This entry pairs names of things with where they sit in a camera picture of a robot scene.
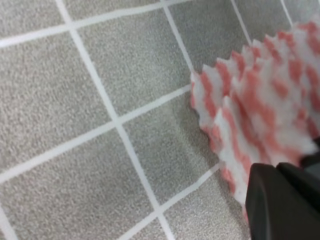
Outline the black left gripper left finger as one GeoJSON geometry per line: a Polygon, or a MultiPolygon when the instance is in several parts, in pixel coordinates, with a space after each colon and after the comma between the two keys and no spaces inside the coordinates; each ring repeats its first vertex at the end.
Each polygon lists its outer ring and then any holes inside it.
{"type": "Polygon", "coordinates": [[[320,238],[320,212],[272,165],[251,166],[245,209],[253,240],[320,238]]]}

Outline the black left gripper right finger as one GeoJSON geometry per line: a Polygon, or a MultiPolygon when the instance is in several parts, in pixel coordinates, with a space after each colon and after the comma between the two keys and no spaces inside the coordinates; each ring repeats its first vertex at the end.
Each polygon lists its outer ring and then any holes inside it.
{"type": "Polygon", "coordinates": [[[276,168],[290,185],[317,212],[320,211],[320,139],[313,142],[317,146],[314,153],[302,156],[298,165],[279,163],[276,168]]]}

